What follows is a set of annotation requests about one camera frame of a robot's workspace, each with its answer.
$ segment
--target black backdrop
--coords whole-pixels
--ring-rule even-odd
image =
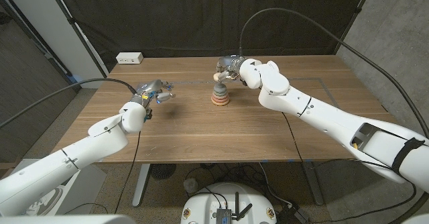
[[[119,52],[145,57],[238,53],[257,11],[293,9],[341,37],[360,0],[64,0],[109,70]],[[244,55],[333,54],[336,42],[310,23],[267,12],[248,25]]]

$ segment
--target electrical outlet box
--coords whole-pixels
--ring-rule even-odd
[[[140,64],[143,60],[141,52],[121,52],[116,56],[119,64]]]

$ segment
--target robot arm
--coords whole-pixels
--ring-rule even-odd
[[[259,102],[264,107],[299,117],[335,139],[358,160],[388,167],[364,164],[372,171],[399,183],[409,180],[429,191],[429,139],[402,126],[359,117],[315,99],[290,86],[272,61],[262,64],[241,57],[226,64],[220,61],[219,65],[224,70],[221,75],[239,74],[249,88],[260,88]]]
[[[22,213],[79,170],[122,150],[128,144],[126,135],[138,133],[145,120],[150,119],[150,101],[160,103],[174,97],[163,93],[162,87],[170,90],[172,86],[161,80],[143,85],[118,115],[90,127],[88,137],[0,180],[0,216]]]

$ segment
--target table top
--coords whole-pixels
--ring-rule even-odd
[[[273,60],[298,90],[349,113],[383,121],[395,119],[337,56],[254,56]],[[102,162],[262,162],[352,158],[340,144],[297,117],[262,107],[259,90],[239,80],[227,83],[230,103],[212,104],[219,57],[144,58],[141,64],[118,64],[109,78],[133,86],[154,79],[174,83],[176,98],[151,103],[152,119],[129,144]],[[87,136],[94,123],[118,114],[131,93],[123,85],[104,82],[53,151]]]

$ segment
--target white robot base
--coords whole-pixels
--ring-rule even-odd
[[[223,195],[227,203],[218,194]],[[221,210],[215,196],[221,202]],[[215,183],[198,191],[186,202],[180,220],[181,224],[277,222],[273,205],[267,198],[253,188],[234,182]]]

